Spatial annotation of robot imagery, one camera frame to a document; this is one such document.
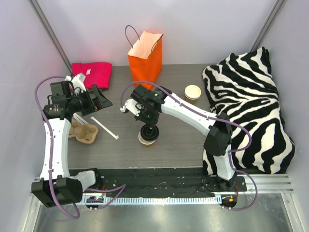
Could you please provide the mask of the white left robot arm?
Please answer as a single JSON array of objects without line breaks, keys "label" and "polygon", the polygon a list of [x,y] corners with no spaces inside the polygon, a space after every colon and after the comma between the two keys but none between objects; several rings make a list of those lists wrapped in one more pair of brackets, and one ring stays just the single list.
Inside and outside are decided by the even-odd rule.
[{"label": "white left robot arm", "polygon": [[103,181],[96,168],[90,168],[71,177],[68,169],[68,139],[72,117],[83,116],[112,106],[112,102],[92,85],[94,97],[86,90],[74,87],[71,81],[51,83],[51,95],[44,106],[45,155],[40,179],[31,184],[31,192],[46,207],[78,203],[83,192],[93,193],[103,188]]}]

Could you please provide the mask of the black plastic cup lid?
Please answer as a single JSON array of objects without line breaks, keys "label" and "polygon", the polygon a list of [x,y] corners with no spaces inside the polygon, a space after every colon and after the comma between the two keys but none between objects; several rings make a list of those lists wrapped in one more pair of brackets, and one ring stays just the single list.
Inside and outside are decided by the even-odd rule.
[{"label": "black plastic cup lid", "polygon": [[148,142],[155,141],[159,137],[159,129],[157,126],[144,125],[140,130],[140,135]]}]

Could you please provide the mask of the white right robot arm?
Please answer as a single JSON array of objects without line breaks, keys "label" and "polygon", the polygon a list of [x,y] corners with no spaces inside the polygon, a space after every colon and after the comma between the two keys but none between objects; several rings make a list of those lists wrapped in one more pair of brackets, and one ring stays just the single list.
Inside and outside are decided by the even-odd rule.
[{"label": "white right robot arm", "polygon": [[228,191],[235,186],[237,174],[228,156],[232,130],[227,114],[216,115],[203,111],[167,88],[158,86],[155,90],[149,90],[142,85],[133,90],[122,110],[125,113],[131,112],[136,120],[144,123],[139,132],[139,140],[148,145],[159,137],[157,123],[161,113],[196,128],[206,137],[203,147],[206,154],[214,159],[220,189]]}]

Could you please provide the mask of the brown paper cup innermost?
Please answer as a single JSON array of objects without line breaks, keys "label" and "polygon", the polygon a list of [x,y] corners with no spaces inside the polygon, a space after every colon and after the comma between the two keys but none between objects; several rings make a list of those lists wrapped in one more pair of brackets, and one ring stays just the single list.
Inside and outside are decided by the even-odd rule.
[{"label": "brown paper cup innermost", "polygon": [[145,147],[145,148],[151,148],[154,143],[155,143],[155,140],[153,141],[146,141],[145,139],[143,139],[141,133],[139,132],[138,134],[138,139],[139,139],[139,142]]}]

